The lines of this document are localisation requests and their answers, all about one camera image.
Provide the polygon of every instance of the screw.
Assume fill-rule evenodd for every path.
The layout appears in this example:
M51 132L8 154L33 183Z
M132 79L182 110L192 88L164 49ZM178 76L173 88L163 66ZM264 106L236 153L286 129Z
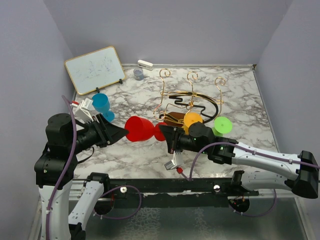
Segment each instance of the screw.
M213 186L213 190L214 190L216 193L220 192L220 186L219 186L219 185L214 185L214 186Z

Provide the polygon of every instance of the gray wall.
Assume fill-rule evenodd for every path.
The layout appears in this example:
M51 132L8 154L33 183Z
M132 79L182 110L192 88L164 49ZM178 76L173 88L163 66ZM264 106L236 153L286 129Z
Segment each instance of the gray wall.
M42 0L0 2L0 239L26 240L38 202L34 164L73 88L72 58Z
M320 1L294 0L257 65L279 148L314 153L320 164ZM320 239L320 200L306 200Z
M75 56L123 64L256 64L292 0L44 0Z

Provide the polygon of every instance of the marble table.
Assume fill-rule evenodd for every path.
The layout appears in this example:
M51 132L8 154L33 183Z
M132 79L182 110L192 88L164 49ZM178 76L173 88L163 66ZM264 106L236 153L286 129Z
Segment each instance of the marble table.
M161 68L144 71L144 80L134 79L133 67L125 67L127 79L123 84L113 84L101 89L101 93L108 96L115 113L113 124L124 127L131 116L147 118L154 124L158 121L153 117L154 108L160 103L162 81L159 78ZM170 68L171 77L166 78L166 91L191 91L187 82L187 73L196 71L198 79L193 81L194 91L218 98L219 90L214 84L216 77L226 79L221 86L224 104L221 116L232 121L233 129L225 137L234 138L245 144L257 148L277 151L268 117L260 96L258 86L251 68ZM85 97L91 98L95 93L85 96L76 95L75 100L81 101ZM172 100L166 99L163 106ZM179 112L178 108L170 108L169 112ZM207 109L209 114L214 108ZM213 126L213 121L206 124ZM78 154L78 159L89 156L91 151ZM195 152L183 152L183 169L189 174ZM154 137L143 142L130 142L125 137L106 148L96 147L93 156L75 169L76 178L86 178L91 172L108 173L111 178L181 178L175 170L166 170L164 164L171 159L167 153L165 141L157 141ZM236 170L255 171L249 166L219 165L201 155L194 172L194 178L223 178L231 177Z

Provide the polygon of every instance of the yellow frame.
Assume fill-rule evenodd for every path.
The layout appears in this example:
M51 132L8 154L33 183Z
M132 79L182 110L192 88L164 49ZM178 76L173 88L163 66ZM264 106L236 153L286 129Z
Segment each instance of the yellow frame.
M74 89L75 89L76 93L79 94L80 96L86 95L86 94L89 94L89 93L92 93L92 92L94 92L96 89L93 89L92 91L88 91L88 92L85 92L85 93L79 93L78 90L77 90L77 87L76 87L76 85L75 85L75 82L74 82L74 80L72 79L72 77L71 77L71 75L70 75L70 72L69 72L69 70L68 70L68 67L67 67L66 63L67 63L68 61L73 60L73 59L81 58L81 57L83 57L83 56L86 56L86 55L89 55L89 54L93 54L93 53L95 53L95 52L98 52L98 51L101 51L101 50L105 50L105 49L108 49L108 48L113 48L113 49L114 49L115 55L116 55L116 57L118 58L118 61L119 61L119 63L120 63L120 66L121 66L122 71L123 71L123 74L124 74L124 78L121 79L121 80L125 80L127 76L126 76L124 67L122 66L122 64L121 64L121 62L120 62L120 59L119 59L119 57L118 57L117 51L116 51L116 49L115 49L114 46L107 46L107 47L105 47L105 48L101 48L101 49L99 49L99 50L92 51L92 52L83 54L83 55L81 55L81 56L76 56L76 57L73 57L73 58L70 58L70 59L64 61L65 69L66 69L66 71L67 71L68 74L69 74L69 77L70 77L70 79L71 79L71 81L72 81L72 84L73 84L73 86L74 86ZM101 86L101 87L99 87L98 89L103 89L103 88L105 88L105 87L107 87L107 86L109 86L109 85L111 85L111 84L116 84L116 83L119 83L119 82L120 82L120 81L118 80L118 81L109 83L109 84L107 84L107 85Z

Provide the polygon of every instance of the white eraser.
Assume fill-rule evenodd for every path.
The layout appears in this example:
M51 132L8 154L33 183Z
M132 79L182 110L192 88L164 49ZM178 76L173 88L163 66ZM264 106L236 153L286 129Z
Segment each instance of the white eraser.
M152 70L154 69L154 65L151 62L138 60L138 67L142 69Z

